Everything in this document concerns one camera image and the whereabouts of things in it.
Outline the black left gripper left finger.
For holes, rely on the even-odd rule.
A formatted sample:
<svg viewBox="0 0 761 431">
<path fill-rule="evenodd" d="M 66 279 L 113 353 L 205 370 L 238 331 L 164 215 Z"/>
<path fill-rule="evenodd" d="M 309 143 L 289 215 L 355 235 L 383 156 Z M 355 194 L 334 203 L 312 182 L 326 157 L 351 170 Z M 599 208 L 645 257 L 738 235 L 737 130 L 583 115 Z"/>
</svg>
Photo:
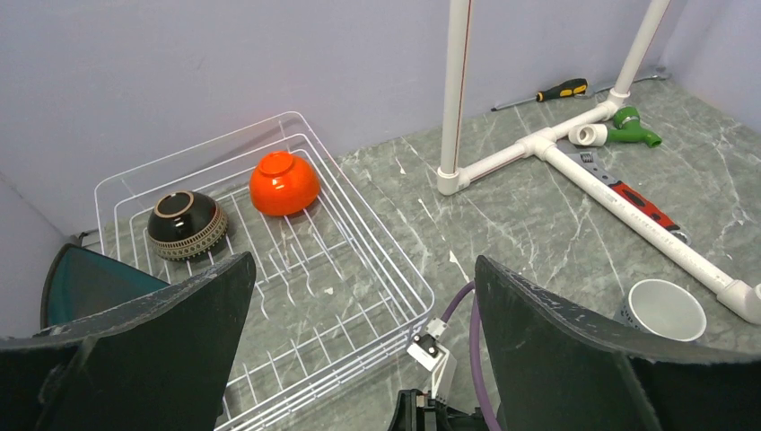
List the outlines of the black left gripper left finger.
<svg viewBox="0 0 761 431">
<path fill-rule="evenodd" d="M 257 268 L 238 253 L 108 310 L 1 341 L 4 430 L 211 430 Z"/>
</svg>

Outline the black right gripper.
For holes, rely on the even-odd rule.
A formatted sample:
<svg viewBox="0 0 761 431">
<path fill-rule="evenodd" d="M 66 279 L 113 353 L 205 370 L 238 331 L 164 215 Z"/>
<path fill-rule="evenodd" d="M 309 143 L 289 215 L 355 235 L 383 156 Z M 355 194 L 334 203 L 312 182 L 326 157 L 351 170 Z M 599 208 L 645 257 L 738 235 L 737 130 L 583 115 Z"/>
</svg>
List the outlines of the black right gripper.
<svg viewBox="0 0 761 431">
<path fill-rule="evenodd" d="M 427 392 L 417 389 L 398 392 L 395 412 L 389 431 L 435 431 L 488 429 L 480 408 L 466 413 L 432 399 Z"/>
</svg>

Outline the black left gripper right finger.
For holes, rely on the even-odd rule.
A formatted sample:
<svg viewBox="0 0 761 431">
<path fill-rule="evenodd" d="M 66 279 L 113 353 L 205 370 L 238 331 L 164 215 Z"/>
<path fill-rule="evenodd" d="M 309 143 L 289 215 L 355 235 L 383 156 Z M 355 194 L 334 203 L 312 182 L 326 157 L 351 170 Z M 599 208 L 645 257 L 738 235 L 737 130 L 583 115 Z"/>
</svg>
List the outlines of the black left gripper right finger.
<svg viewBox="0 0 761 431">
<path fill-rule="evenodd" d="M 760 358 L 650 335 L 479 256 L 475 288 L 509 430 L 757 430 Z"/>
</svg>

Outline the teal square plate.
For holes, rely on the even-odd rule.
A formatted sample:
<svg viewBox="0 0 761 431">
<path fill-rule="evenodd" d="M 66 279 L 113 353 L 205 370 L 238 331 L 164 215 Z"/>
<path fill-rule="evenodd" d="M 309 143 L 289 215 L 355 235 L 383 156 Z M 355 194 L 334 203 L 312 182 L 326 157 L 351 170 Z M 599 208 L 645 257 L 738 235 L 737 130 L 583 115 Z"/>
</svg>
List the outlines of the teal square plate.
<svg viewBox="0 0 761 431">
<path fill-rule="evenodd" d="M 75 321 L 167 285 L 123 262 L 68 243 L 48 270 L 41 297 L 40 327 Z"/>
</svg>

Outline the grey blue-handled mug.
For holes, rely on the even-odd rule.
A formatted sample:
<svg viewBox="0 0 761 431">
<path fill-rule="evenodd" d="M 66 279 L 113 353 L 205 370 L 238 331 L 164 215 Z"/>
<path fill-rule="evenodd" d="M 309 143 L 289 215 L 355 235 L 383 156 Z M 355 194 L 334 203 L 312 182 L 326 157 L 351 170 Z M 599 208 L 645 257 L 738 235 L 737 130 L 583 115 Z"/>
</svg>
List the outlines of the grey blue-handled mug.
<svg viewBox="0 0 761 431">
<path fill-rule="evenodd" d="M 704 308 L 686 289 L 661 279 L 637 282 L 612 319 L 666 339 L 695 342 L 707 327 Z"/>
</svg>

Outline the brown patterned bowl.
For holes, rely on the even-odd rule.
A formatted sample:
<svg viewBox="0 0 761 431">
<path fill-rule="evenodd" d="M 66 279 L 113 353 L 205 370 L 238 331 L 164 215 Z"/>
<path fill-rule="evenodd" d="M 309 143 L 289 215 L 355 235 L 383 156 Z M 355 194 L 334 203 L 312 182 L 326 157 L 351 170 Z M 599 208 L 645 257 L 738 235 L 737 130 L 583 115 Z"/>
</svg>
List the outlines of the brown patterned bowl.
<svg viewBox="0 0 761 431">
<path fill-rule="evenodd" d="M 227 233 L 229 218 L 213 198 L 195 191 L 171 192 L 149 215 L 147 236 L 161 259 L 186 260 L 210 251 Z"/>
</svg>

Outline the orange plastic bowl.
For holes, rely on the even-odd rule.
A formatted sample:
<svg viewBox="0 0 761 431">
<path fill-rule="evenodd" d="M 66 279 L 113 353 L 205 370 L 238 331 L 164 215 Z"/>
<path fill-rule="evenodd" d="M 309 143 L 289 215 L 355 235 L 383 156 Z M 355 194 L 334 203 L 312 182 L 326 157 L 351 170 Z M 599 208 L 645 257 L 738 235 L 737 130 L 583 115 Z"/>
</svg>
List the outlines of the orange plastic bowl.
<svg viewBox="0 0 761 431">
<path fill-rule="evenodd" d="M 311 205 L 320 192 L 318 175 L 300 156 L 275 151 L 261 158 L 249 179 L 252 205 L 267 216 L 290 216 Z"/>
</svg>

